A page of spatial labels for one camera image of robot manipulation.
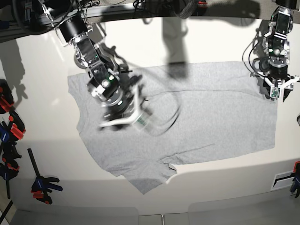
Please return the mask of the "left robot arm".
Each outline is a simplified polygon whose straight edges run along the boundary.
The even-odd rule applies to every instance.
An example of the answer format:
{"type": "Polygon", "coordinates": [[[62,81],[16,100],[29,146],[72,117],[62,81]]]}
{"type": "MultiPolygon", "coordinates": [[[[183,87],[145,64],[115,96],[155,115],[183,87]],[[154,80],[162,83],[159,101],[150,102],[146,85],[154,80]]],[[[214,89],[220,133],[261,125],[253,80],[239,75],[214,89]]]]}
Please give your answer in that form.
{"type": "Polygon", "coordinates": [[[269,96],[283,100],[293,91],[300,77],[288,74],[290,64],[290,43],[288,34],[293,29],[293,13],[299,11],[297,0],[277,0],[277,8],[268,23],[269,31],[264,34],[262,46],[266,57],[259,62],[259,69],[266,77],[264,83],[270,87],[269,96]]]}

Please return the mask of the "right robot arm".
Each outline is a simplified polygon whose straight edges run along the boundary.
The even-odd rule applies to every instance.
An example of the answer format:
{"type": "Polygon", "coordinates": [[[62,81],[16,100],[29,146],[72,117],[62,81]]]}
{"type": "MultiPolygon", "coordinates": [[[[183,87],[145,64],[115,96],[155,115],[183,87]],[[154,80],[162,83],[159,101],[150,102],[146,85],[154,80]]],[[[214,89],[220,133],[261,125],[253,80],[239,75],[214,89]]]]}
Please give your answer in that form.
{"type": "Polygon", "coordinates": [[[164,133],[176,122],[179,108],[167,120],[143,108],[139,84],[142,75],[131,75],[126,61],[117,63],[120,56],[114,48],[108,48],[104,40],[94,42],[89,37],[93,28],[85,21],[80,2],[42,0],[40,4],[52,28],[60,30],[66,43],[75,48],[75,61],[87,73],[86,82],[79,82],[77,75],[68,78],[69,92],[80,109],[79,132],[92,127],[121,129],[133,125],[154,127],[164,133]]]}

